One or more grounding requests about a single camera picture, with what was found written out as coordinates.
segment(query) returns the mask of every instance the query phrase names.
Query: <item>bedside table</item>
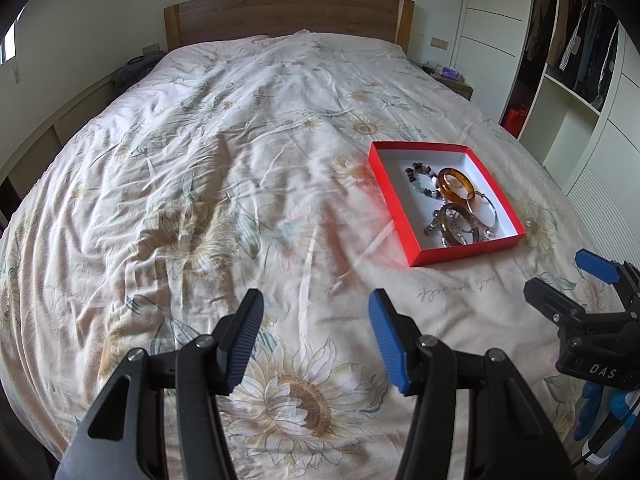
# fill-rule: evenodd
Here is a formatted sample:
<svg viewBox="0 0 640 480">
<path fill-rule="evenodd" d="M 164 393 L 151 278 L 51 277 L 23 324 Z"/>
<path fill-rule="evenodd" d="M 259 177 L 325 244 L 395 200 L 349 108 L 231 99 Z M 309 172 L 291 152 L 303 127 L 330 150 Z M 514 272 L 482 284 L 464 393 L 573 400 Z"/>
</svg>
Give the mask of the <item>bedside table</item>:
<svg viewBox="0 0 640 480">
<path fill-rule="evenodd" d="M 442 83 L 444 86 L 454 91 L 456 94 L 462 95 L 462 97 L 465 98 L 467 101 L 471 101 L 471 96 L 474 93 L 474 89 L 468 84 L 466 84 L 465 82 L 454 81 L 453 79 L 449 79 L 448 77 L 441 76 L 437 72 L 430 73 L 427 70 L 426 66 L 423 66 L 422 70 L 424 70 L 427 74 L 433 77 L 438 83 Z"/>
</svg>

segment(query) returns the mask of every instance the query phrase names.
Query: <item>wooden headboard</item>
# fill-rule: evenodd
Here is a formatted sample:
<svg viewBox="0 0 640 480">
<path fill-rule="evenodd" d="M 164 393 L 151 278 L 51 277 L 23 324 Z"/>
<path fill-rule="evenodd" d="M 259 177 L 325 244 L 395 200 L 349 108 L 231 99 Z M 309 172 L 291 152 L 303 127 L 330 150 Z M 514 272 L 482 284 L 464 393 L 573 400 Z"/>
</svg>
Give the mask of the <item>wooden headboard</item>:
<svg viewBox="0 0 640 480">
<path fill-rule="evenodd" d="M 413 16 L 412 0 L 191 0 L 167 7 L 164 26 L 169 50 L 306 28 L 378 38 L 406 53 Z"/>
</svg>

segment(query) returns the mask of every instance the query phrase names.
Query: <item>wardrobe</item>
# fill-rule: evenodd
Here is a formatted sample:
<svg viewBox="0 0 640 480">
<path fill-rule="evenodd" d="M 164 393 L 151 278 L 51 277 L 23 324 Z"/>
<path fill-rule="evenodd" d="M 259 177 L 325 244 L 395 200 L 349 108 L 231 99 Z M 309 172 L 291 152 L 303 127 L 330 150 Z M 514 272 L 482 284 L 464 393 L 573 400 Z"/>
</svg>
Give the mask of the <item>wardrobe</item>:
<svg viewBox="0 0 640 480">
<path fill-rule="evenodd" d="M 463 1 L 454 53 L 473 101 L 496 121 L 524 110 L 518 140 L 574 203 L 599 252 L 640 266 L 637 49 L 604 0 L 487 1 Z M 482 18 L 481 33 L 478 14 L 496 14 Z"/>
</svg>

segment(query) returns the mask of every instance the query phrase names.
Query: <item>wall outlet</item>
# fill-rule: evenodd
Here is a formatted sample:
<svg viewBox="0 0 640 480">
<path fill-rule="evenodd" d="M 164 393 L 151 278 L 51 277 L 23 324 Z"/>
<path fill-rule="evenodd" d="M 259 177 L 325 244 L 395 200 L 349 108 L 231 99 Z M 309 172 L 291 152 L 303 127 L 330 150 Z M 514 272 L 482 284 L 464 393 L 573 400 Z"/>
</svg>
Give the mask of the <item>wall outlet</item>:
<svg viewBox="0 0 640 480">
<path fill-rule="evenodd" d="M 447 50 L 449 48 L 449 41 L 440 40 L 439 38 L 431 38 L 431 46 Z"/>
<path fill-rule="evenodd" d="M 147 54 L 152 54 L 160 50 L 160 43 L 154 43 L 153 45 L 147 45 L 142 49 L 142 55 L 146 56 Z"/>
</svg>

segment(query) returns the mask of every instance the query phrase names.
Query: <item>bed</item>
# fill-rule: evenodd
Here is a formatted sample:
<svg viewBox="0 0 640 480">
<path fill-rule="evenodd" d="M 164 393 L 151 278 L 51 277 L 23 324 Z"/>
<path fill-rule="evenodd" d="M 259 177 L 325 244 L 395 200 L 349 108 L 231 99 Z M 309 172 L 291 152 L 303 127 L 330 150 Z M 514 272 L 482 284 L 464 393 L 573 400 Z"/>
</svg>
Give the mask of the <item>bed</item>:
<svg viewBox="0 0 640 480">
<path fill-rule="evenodd" d="M 220 402 L 239 478 L 394 475 L 413 400 L 386 380 L 367 320 L 374 288 L 454 349 L 504 349 L 568 434 L 581 384 L 555 371 L 556 330 L 522 288 L 540 276 L 591 312 L 612 309 L 610 291 L 574 264 L 593 242 L 513 137 L 407 60 L 412 10 L 165 10 L 172 52 L 62 149 L 0 244 L 0 378 L 54 455 L 130 348 L 180 348 L 250 287 L 264 294 L 263 324 L 241 386 Z M 410 269 L 368 167 L 372 140 L 471 147 L 527 237 Z M 464 396 L 458 411 L 450 478 L 464 467 Z M 170 410 L 166 432 L 177 477 Z"/>
</svg>

